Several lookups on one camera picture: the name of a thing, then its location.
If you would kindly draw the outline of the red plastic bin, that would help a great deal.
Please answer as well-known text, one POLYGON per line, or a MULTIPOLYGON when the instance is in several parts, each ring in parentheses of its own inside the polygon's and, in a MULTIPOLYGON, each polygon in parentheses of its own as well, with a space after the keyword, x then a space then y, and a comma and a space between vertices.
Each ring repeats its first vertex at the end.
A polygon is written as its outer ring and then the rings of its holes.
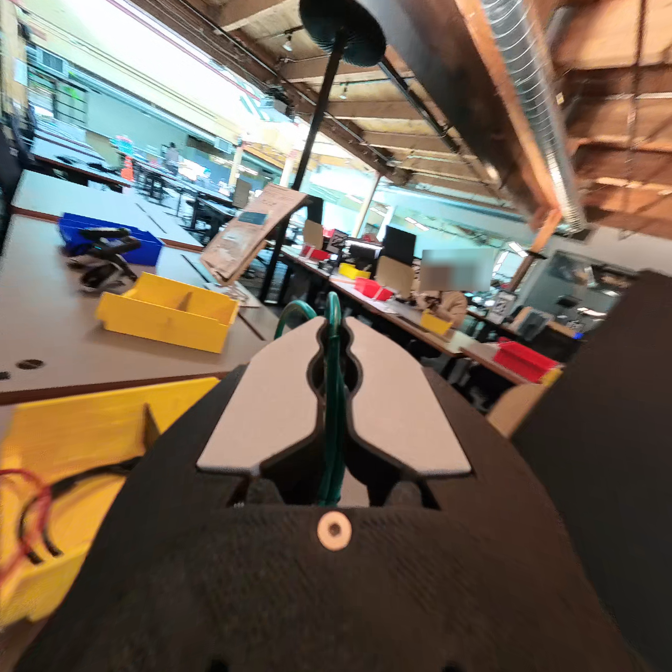
POLYGON ((386 302, 394 297, 394 291, 380 285, 377 281, 369 278, 357 278, 355 280, 355 290, 367 299, 379 302, 386 302))
POLYGON ((521 343, 506 340, 497 344, 493 361, 534 384, 541 383, 549 372, 560 366, 557 361, 521 343))

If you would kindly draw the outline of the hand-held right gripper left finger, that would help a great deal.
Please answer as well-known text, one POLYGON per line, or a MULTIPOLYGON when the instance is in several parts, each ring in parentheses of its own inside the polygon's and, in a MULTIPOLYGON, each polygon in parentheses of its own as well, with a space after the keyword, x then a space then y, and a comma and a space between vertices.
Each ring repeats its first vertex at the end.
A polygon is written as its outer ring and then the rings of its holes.
POLYGON ((196 466, 238 476, 301 477, 323 470, 323 406, 313 368, 323 317, 268 343, 248 363, 196 466))

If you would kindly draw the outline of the black pole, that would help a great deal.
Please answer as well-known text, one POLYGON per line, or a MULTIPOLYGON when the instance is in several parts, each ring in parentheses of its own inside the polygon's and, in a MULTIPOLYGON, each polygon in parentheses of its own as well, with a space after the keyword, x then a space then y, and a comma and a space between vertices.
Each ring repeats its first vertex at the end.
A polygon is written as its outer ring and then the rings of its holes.
MULTIPOLYGON (((302 182, 307 171, 308 162, 310 155, 313 151, 313 145, 315 143, 316 136, 320 130, 321 124, 324 119, 324 115, 329 104, 329 92, 333 84, 333 80, 337 73, 338 67, 340 65, 340 60, 343 56, 346 43, 348 41, 348 36, 346 32, 342 29, 337 32, 335 39, 332 45, 331 55, 327 63, 326 70, 324 72, 323 83, 319 91, 317 102, 315 103, 314 113, 311 118, 310 128, 308 130, 307 139, 302 151, 298 169, 296 171, 295 179, 292 184, 292 190, 299 191, 302 182)), ((264 281, 259 293, 259 301, 262 304, 265 304, 267 301, 268 294, 270 292, 273 277, 275 275, 275 268, 280 258, 281 246, 283 245, 288 225, 290 223, 290 216, 285 217, 275 228, 276 238, 275 246, 273 248, 272 256, 267 266, 267 270, 264 276, 264 281)))

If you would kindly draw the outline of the black handheld device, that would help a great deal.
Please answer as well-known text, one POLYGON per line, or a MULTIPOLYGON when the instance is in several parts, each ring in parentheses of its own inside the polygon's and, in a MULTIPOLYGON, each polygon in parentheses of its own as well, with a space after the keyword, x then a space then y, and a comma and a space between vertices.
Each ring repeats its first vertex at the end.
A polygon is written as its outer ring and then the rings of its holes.
POLYGON ((84 242, 65 242, 62 253, 71 269, 81 271, 82 292, 123 292, 138 280, 124 255, 140 249, 142 243, 127 229, 80 229, 78 234, 84 242))

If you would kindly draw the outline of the yellow plastic bin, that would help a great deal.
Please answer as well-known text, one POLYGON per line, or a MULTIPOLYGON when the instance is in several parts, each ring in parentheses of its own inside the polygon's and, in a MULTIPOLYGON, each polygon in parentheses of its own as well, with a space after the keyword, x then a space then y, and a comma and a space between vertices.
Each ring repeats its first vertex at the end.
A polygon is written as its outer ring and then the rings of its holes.
POLYGON ((104 292, 96 318, 108 331, 219 354, 239 305, 227 295, 143 273, 122 294, 104 292))
POLYGON ((218 383, 29 402, 1 429, 1 629, 51 615, 133 467, 218 383))

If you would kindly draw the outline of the document stand with black board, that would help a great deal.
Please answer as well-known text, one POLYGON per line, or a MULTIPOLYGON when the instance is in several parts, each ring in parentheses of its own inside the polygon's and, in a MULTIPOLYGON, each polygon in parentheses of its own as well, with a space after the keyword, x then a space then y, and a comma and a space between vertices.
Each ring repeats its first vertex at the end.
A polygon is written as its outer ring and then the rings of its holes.
POLYGON ((415 281, 415 244, 414 234, 387 228, 376 263, 374 280, 403 300, 410 297, 415 281))
POLYGON ((671 670, 671 277, 640 271, 513 433, 464 436, 439 606, 464 671, 671 670))
POLYGON ((305 202, 306 221, 303 228, 304 244, 317 251, 323 248, 324 201, 321 197, 308 196, 305 202))

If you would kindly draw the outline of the cardboard document stand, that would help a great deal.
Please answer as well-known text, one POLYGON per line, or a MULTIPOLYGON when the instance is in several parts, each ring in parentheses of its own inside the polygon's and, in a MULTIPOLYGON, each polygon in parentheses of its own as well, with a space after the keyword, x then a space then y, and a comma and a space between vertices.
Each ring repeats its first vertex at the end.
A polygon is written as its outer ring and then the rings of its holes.
POLYGON ((237 281, 273 231, 311 200, 300 191, 268 184, 204 248, 200 261, 215 283, 227 287, 237 281))

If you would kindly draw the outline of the silver ventilation duct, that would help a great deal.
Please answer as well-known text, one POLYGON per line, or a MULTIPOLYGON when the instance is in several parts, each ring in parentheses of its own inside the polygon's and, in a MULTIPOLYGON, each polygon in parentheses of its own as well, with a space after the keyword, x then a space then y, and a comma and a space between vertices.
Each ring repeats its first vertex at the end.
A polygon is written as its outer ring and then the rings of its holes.
POLYGON ((530 1, 483 1, 517 98, 544 158, 567 235, 587 230, 544 33, 530 1))

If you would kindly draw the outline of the blue plastic bin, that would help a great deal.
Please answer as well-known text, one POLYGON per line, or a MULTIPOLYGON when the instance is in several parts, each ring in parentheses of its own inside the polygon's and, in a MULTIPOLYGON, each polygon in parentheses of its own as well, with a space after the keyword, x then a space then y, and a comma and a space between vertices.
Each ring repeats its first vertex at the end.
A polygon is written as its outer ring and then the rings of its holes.
POLYGON ((153 233, 139 229, 128 223, 115 223, 72 213, 64 213, 59 218, 57 226, 63 240, 64 250, 68 256, 82 255, 91 246, 92 242, 81 233, 81 231, 88 229, 128 230, 128 235, 140 241, 138 249, 122 255, 129 264, 133 265, 156 266, 164 247, 164 242, 153 233))

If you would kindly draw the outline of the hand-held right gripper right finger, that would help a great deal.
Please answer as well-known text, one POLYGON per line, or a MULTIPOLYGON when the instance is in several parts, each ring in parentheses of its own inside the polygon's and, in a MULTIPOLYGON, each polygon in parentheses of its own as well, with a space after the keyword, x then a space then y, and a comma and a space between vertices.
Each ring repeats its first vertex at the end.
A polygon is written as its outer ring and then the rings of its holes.
POLYGON ((348 411, 353 439, 416 476, 469 475, 472 466, 420 363, 356 318, 342 325, 357 370, 348 411))

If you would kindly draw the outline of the dark round lamp shade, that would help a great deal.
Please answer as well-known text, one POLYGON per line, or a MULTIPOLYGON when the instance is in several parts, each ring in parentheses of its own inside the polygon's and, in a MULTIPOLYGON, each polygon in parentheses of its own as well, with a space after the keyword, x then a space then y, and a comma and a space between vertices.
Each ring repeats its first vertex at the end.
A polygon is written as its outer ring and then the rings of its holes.
POLYGON ((299 14, 313 42, 359 68, 384 58, 387 41, 379 22, 357 1, 300 1, 299 14))

